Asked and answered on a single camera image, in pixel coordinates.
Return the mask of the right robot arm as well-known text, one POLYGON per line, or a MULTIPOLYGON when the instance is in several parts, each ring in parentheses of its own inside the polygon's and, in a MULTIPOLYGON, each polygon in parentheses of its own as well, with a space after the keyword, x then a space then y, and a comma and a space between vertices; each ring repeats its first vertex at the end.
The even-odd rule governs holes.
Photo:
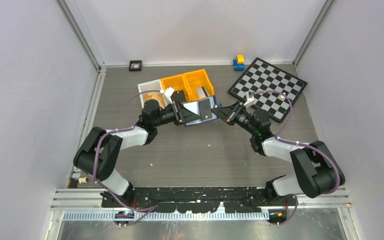
POLYGON ((305 143, 275 136, 271 131, 269 113, 257 109, 249 113, 237 102, 230 106, 215 106, 211 112, 226 124, 238 125, 251 134, 254 152, 292 164, 293 175, 283 175, 268 181, 264 195, 271 205, 279 205, 286 196, 304 194, 316 198, 335 192, 346 179, 341 168, 322 141, 305 143))

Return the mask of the blue leather card holder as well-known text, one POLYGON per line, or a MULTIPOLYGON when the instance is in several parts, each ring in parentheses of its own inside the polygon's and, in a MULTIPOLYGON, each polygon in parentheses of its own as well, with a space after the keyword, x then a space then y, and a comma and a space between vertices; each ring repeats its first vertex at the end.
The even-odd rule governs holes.
POLYGON ((218 106, 215 95, 197 101, 185 102, 182 104, 182 106, 199 116, 198 119, 187 122, 185 124, 186 127, 203 124, 218 119, 218 117, 211 112, 211 109, 218 106))

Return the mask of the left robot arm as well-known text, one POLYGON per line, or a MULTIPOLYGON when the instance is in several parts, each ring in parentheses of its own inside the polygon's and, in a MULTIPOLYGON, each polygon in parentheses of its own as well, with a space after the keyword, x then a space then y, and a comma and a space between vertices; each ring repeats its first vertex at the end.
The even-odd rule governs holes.
POLYGON ((161 108, 156 100, 147 100, 138 121, 130 128, 105 130, 93 127, 73 158, 73 166, 91 175, 109 191, 121 207, 133 202, 133 184, 115 169, 121 150, 144 146, 157 136, 157 128, 173 123, 185 125, 200 116, 178 100, 161 108))

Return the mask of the dark credit card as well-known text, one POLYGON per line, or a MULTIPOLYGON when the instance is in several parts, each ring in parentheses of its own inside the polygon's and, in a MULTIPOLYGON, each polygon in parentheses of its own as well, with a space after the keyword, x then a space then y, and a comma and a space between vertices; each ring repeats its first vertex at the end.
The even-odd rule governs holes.
POLYGON ((198 102, 198 110, 201 121, 207 121, 212 118, 211 100, 209 98, 200 100, 198 102))

